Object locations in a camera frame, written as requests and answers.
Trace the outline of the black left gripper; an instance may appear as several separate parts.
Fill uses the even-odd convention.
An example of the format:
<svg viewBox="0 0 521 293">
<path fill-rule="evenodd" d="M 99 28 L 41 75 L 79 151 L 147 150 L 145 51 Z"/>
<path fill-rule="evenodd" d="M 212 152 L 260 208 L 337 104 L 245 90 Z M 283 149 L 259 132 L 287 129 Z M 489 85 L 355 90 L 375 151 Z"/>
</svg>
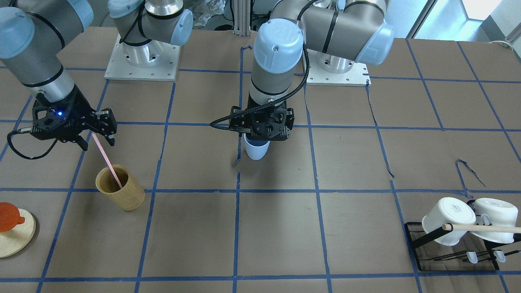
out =
<svg viewBox="0 0 521 293">
<path fill-rule="evenodd" d="M 240 117 L 230 119 L 229 127 L 244 133 L 250 141 L 285 141 L 291 136 L 295 119 L 294 110 L 286 102 L 250 114 L 233 106 L 230 113 Z"/>
</svg>

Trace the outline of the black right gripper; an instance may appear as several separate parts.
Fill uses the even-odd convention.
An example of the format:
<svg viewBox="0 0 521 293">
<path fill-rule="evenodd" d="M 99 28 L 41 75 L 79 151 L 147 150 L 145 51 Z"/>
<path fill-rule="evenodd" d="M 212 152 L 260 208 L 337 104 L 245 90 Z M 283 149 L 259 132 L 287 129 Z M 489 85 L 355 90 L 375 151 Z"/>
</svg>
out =
<svg viewBox="0 0 521 293">
<path fill-rule="evenodd" d="M 43 90 L 37 91 L 36 99 L 32 106 L 33 137 L 73 142 L 87 151 L 88 144 L 80 133 L 89 129 L 103 135 L 111 147 L 115 146 L 117 122 L 114 113 L 110 108 L 95 111 L 77 86 L 56 102 L 50 102 Z"/>
</svg>

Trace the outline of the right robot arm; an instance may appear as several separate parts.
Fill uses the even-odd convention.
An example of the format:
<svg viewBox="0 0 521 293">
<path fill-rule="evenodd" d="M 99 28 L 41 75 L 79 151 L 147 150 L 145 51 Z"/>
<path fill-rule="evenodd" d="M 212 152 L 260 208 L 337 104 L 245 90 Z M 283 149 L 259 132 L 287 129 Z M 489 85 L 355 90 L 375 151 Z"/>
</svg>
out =
<svg viewBox="0 0 521 293">
<path fill-rule="evenodd" d="M 166 45 L 185 45 L 192 31 L 193 13 L 182 0 L 110 0 L 107 7 L 133 69 L 165 64 Z M 25 133 L 86 151 L 81 133 L 91 130 L 115 144 L 114 113 L 93 109 L 57 57 L 93 19 L 87 0 L 2 0 L 1 61 L 35 98 L 32 125 L 7 135 L 12 150 L 12 137 Z"/>
</svg>

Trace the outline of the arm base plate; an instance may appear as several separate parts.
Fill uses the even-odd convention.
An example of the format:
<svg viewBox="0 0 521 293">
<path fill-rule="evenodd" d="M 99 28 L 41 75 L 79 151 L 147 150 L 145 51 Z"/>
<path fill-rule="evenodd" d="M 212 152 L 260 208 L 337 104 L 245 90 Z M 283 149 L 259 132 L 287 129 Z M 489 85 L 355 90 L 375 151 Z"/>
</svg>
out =
<svg viewBox="0 0 521 293">
<path fill-rule="evenodd" d="M 364 63 L 356 63 L 311 49 L 307 52 L 310 65 L 308 85 L 365 87 L 372 84 L 367 65 Z"/>
<path fill-rule="evenodd" d="M 177 78 L 181 47 L 152 40 L 143 46 L 116 37 L 104 77 L 108 80 L 171 81 Z"/>
</svg>

